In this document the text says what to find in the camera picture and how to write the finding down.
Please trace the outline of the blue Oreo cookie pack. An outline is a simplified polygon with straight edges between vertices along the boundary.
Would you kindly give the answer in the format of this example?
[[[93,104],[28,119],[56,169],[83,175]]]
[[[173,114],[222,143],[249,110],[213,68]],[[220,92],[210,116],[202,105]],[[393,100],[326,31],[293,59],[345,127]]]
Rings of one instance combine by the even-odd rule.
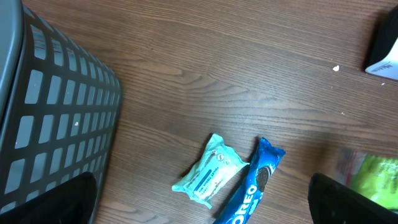
[[[246,224],[284,155],[284,150],[272,146],[266,138],[260,138],[247,176],[213,224]]]

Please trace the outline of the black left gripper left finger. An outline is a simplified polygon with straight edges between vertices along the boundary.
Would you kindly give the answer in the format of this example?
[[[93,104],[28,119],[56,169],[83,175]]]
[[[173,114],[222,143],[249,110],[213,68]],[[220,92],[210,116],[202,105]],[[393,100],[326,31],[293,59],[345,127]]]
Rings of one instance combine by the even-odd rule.
[[[97,197],[96,179],[84,172],[1,214],[1,223],[88,223]]]

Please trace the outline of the teal snack packet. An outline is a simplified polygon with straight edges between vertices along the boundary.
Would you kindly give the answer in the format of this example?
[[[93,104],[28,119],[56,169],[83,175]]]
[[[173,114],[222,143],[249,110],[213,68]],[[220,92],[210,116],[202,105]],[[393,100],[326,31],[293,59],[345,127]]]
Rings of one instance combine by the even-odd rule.
[[[210,199],[247,165],[220,135],[212,134],[200,160],[172,186],[172,191],[183,192],[210,209]]]

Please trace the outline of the green Haribo gummy bag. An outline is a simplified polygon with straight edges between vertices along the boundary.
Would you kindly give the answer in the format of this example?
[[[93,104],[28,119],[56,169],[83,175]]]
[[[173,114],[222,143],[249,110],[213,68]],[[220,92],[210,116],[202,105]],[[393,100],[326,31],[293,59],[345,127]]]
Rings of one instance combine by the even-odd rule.
[[[397,155],[344,149],[334,178],[346,187],[397,213]]]

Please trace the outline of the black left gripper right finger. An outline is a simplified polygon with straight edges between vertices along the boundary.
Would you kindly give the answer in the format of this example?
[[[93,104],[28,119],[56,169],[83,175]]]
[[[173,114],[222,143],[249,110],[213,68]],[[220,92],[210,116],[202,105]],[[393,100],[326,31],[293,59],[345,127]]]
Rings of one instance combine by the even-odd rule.
[[[322,173],[312,175],[308,204],[314,224],[397,224],[397,214]]]

